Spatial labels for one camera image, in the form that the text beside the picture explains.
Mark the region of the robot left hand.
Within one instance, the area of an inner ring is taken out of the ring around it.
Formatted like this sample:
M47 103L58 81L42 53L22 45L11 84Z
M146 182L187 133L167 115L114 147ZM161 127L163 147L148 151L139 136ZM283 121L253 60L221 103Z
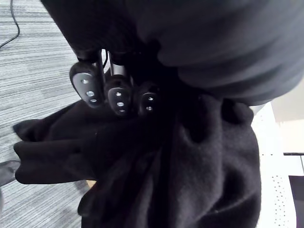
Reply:
M44 0L79 60L108 52L114 75L174 77L217 98L258 106L304 76L301 0Z

